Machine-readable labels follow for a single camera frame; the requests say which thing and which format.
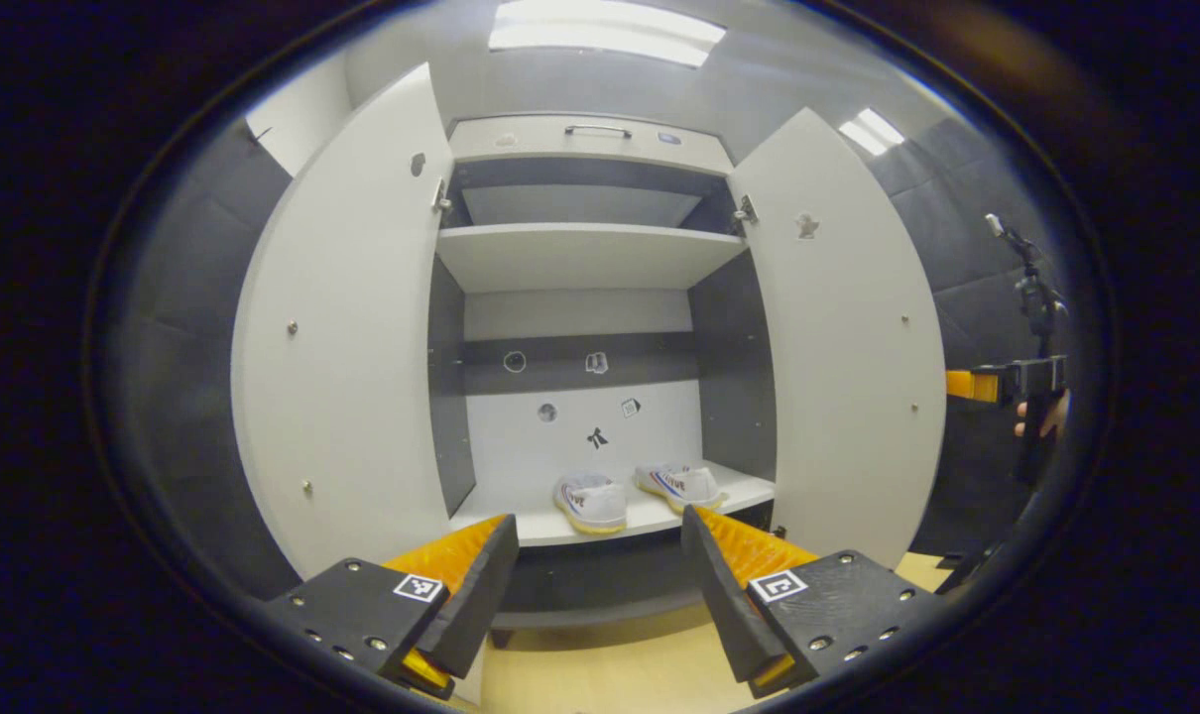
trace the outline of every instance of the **cabinet door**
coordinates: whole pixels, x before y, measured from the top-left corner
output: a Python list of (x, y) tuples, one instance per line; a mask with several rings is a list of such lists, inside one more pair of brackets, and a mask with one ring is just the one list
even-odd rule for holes
[(894, 569), (944, 432), (944, 353), (912, 240), (854, 151), (810, 109), (728, 176), (768, 317), (776, 389), (773, 524), (809, 551)]
[(432, 199), (454, 166), (421, 65), (310, 161), (252, 256), (234, 323), (234, 431), (301, 578), (449, 533), (426, 343)]

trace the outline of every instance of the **fluorescent light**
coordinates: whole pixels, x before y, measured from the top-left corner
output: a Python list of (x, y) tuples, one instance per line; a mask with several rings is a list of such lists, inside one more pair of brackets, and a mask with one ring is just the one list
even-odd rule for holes
[(701, 67), (725, 30), (670, 10), (616, 0), (516, 0), (499, 6), (491, 49), (586, 47)]
[(878, 139), (887, 142), (887, 144), (904, 144), (905, 136), (900, 134), (899, 131), (895, 131), (895, 127), (890, 126), (890, 122), (887, 121), (887, 119), (882, 119), (872, 109), (860, 112), (860, 115), (857, 118), (864, 122), (866, 127), (871, 128), (872, 133), (877, 134)]
[(887, 146), (883, 145), (881, 140), (877, 140), (876, 137), (869, 134), (869, 132), (857, 122), (846, 122), (839, 127), (839, 131), (841, 131), (842, 134), (846, 134), (851, 140), (862, 145), (862, 148), (864, 148), (864, 150), (869, 154), (872, 154), (874, 157), (881, 157), (887, 152)]

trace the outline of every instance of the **shoe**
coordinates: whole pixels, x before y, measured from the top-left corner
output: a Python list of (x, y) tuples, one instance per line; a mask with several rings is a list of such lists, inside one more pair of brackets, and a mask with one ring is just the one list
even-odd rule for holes
[(600, 474), (569, 474), (552, 497), (569, 524), (586, 534), (614, 534), (626, 528), (626, 488)]
[(685, 464), (640, 466), (636, 485), (641, 491), (666, 499), (672, 510), (683, 514), (685, 505), (718, 508), (722, 503), (719, 484), (709, 469), (690, 469)]

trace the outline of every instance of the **floor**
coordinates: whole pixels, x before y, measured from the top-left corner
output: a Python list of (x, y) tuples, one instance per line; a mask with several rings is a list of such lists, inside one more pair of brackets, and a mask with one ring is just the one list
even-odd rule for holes
[[(910, 552), (895, 574), (934, 592), (952, 570)], [(604, 628), (530, 630), (505, 649), (486, 644), (481, 708), (488, 714), (726, 713), (754, 704), (736, 683), (704, 605)]]

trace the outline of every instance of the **hand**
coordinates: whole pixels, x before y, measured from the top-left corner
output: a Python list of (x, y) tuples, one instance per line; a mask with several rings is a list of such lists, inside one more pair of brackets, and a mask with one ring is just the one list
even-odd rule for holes
[[(1049, 414), (1045, 414), (1045, 421), (1040, 424), (1040, 438), (1045, 438), (1052, 430), (1058, 430), (1058, 438), (1063, 436), (1063, 426), (1067, 425), (1067, 397), (1070, 395), (1070, 390), (1064, 390), (1062, 398), (1055, 403), (1054, 407), (1049, 408)], [(1027, 416), (1027, 402), (1019, 403), (1019, 418)], [(1022, 424), (1014, 426), (1014, 436), (1022, 436)]]

